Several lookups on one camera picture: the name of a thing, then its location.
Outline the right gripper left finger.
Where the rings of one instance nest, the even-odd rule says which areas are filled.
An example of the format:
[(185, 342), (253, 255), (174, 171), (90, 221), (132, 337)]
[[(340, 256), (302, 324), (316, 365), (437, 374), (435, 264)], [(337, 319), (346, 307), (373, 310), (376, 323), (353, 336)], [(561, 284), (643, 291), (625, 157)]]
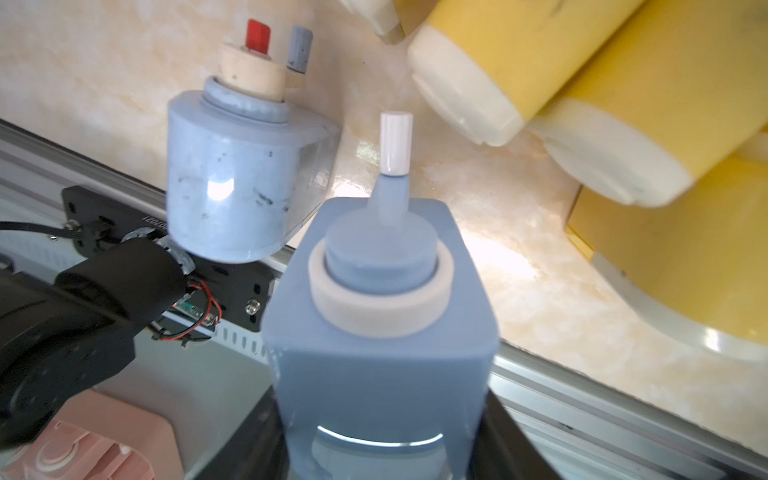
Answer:
[(288, 450), (276, 397), (268, 389), (232, 437), (195, 476), (210, 480), (284, 480)]

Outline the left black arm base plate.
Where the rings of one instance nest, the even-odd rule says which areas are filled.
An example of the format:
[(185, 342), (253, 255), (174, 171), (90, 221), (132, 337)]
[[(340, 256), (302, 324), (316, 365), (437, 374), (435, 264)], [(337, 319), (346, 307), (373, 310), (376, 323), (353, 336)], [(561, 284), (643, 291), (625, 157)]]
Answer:
[(76, 251), (86, 258), (100, 255), (119, 244), (143, 239), (158, 245), (174, 260), (189, 283), (191, 298), (180, 300), (172, 310), (204, 326), (224, 332), (225, 322), (249, 332), (261, 330), (261, 320), (278, 278), (262, 262), (223, 264), (184, 251), (168, 236), (167, 225), (144, 207), (133, 206), (84, 186), (62, 190), (67, 219), (79, 227)]

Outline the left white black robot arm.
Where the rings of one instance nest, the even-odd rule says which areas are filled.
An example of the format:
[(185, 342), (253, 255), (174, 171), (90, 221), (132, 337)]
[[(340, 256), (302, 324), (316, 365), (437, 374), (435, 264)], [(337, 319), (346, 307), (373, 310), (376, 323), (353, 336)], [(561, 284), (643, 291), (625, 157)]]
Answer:
[(1, 447), (33, 442), (75, 395), (121, 372), (135, 337), (180, 300), (187, 278), (160, 245), (133, 239), (48, 284), (1, 275)]

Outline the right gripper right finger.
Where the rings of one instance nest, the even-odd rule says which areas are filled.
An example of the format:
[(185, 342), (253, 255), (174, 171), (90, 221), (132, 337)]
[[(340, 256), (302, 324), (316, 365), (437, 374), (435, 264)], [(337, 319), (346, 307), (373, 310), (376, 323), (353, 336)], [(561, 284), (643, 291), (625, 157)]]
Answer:
[(491, 390), (485, 400), (467, 478), (561, 480)]

